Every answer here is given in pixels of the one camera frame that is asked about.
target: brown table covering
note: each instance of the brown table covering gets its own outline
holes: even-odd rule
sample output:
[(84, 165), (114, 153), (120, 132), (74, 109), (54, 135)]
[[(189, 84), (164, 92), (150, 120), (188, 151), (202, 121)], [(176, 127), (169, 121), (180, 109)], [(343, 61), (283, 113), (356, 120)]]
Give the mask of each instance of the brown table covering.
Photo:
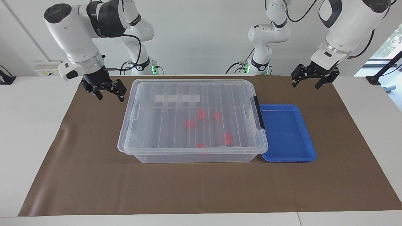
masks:
[[(127, 89), (136, 78), (120, 77)], [(117, 149), (128, 98), (98, 101), (80, 86), (19, 216), (402, 210), (332, 85), (223, 78), (252, 82), (260, 103), (299, 106), (317, 160), (142, 164)]]

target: blue object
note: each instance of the blue object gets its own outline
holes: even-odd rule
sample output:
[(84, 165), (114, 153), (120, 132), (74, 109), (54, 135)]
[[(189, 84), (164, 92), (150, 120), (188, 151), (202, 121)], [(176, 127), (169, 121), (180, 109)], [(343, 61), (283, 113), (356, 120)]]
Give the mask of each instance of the blue object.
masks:
[(261, 104), (268, 140), (263, 158), (269, 162), (312, 162), (317, 154), (296, 105)]

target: white table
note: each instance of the white table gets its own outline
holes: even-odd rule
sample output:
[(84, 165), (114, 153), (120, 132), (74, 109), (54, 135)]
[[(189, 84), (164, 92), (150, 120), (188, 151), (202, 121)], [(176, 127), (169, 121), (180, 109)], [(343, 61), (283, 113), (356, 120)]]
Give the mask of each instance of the white table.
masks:
[[(402, 211), (18, 218), (79, 81), (18, 77), (0, 86), (0, 225), (402, 225)], [(402, 200), (402, 112), (365, 78), (339, 77), (334, 86)]]

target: clear plastic lid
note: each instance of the clear plastic lid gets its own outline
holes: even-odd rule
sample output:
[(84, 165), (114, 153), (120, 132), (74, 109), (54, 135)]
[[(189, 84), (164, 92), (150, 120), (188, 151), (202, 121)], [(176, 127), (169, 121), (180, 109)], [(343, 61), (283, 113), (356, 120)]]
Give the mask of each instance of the clear plastic lid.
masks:
[(247, 80), (135, 80), (118, 148), (128, 155), (265, 153), (254, 96)]

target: power outlet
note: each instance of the power outlet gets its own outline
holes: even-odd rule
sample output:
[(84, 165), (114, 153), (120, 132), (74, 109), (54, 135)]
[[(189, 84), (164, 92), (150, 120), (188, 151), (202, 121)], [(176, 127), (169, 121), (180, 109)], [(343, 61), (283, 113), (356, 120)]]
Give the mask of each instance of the power outlet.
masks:
[(34, 70), (38, 76), (60, 76), (58, 65), (37, 65)]

